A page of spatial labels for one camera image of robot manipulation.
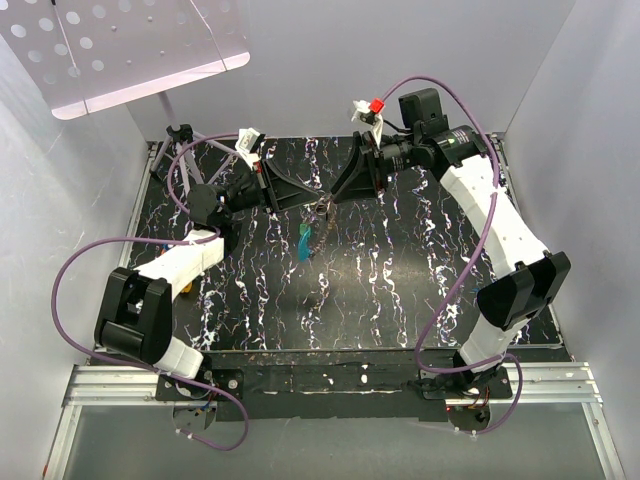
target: tripod stand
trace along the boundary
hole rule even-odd
[[[191,128],[191,125],[181,125],[178,123],[176,114],[173,110],[171,102],[169,101],[167,92],[160,92],[157,95],[160,99],[160,103],[162,104],[162,109],[164,110],[167,120],[169,121],[169,126],[167,127],[167,135],[165,136],[164,141],[160,146],[160,150],[158,150],[158,154],[156,155],[156,158],[154,159],[149,169],[151,175],[155,176],[157,176],[158,166],[160,165],[160,162],[167,154],[167,150],[172,143],[175,145],[176,153],[178,153],[184,146],[188,145],[194,140],[200,140],[205,137],[205,135],[201,133],[194,132]],[[216,148],[220,148],[227,153],[235,154],[235,151],[233,149],[227,147],[224,144],[221,144],[220,142],[216,142],[215,140],[207,140],[207,143]],[[179,168],[185,195],[188,194],[190,190],[189,175],[193,177],[196,183],[204,183],[204,179],[200,174],[200,169],[198,168],[198,165],[196,165],[195,157],[191,150],[185,153],[185,155],[180,159]]]

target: white connector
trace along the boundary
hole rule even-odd
[[[260,132],[253,128],[241,128],[238,130],[238,141],[236,142],[236,151],[242,159],[253,168],[253,164],[260,160],[257,153],[251,153],[256,141],[260,138]]]
[[[384,106],[380,109],[378,113],[374,116],[373,125],[370,125],[364,119],[372,113],[371,111],[371,103],[365,100],[354,100],[353,106],[355,110],[351,117],[351,121],[355,122],[356,120],[366,123],[371,127],[371,133],[373,134],[373,138],[376,141],[376,145],[380,146],[380,140],[382,139],[382,127],[384,126],[384,122],[382,119],[381,112],[384,109]]]

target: perforated metal panel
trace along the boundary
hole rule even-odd
[[[56,3],[0,0],[0,33],[63,120],[249,61],[233,0]]]

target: gray floor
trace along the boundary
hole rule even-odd
[[[245,444],[222,453],[176,435],[170,407],[85,407],[65,479],[604,478],[580,404],[520,405],[476,441],[429,425],[253,421]],[[231,442],[240,428],[214,423],[207,436]]]

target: white wall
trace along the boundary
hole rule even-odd
[[[640,478],[640,4],[578,0],[507,131],[526,219],[573,264],[555,301]]]
[[[350,135],[351,101],[428,73],[451,83],[487,130],[504,131],[575,0],[239,0],[251,60],[169,96],[202,133]],[[417,84],[406,87],[423,88]],[[453,124],[466,122],[444,100]],[[155,98],[129,109],[148,140],[167,121]],[[400,122],[395,100],[389,118]]]
[[[0,476],[40,478],[74,362],[49,310],[63,261],[92,240],[124,234],[146,145],[126,107],[55,120],[0,38]],[[103,247],[69,272],[60,310],[91,345],[120,247]]]

